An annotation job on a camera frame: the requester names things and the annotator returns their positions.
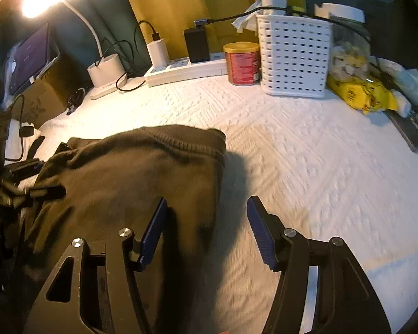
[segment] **tin can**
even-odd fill
[[[230,43],[223,46],[223,51],[231,84],[252,85],[259,80],[259,44]]]

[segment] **black charger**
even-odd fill
[[[191,63],[210,60],[206,30],[203,26],[184,30],[184,39]]]

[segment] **white power strip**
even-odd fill
[[[171,60],[164,68],[151,67],[144,78],[150,87],[187,79],[227,74],[225,53],[213,53],[209,61],[191,63],[189,58]]]

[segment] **brown cloth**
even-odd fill
[[[170,207],[151,265],[136,273],[156,333],[183,333],[208,249],[219,199],[225,136],[187,126],[140,128],[99,141],[72,138],[36,185],[62,184],[63,199],[32,207],[11,280],[23,323],[43,283],[74,238],[106,240],[152,214],[156,196]]]

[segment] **white plastic basket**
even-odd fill
[[[257,15],[262,90],[271,95],[321,98],[330,57],[331,24],[285,15]]]

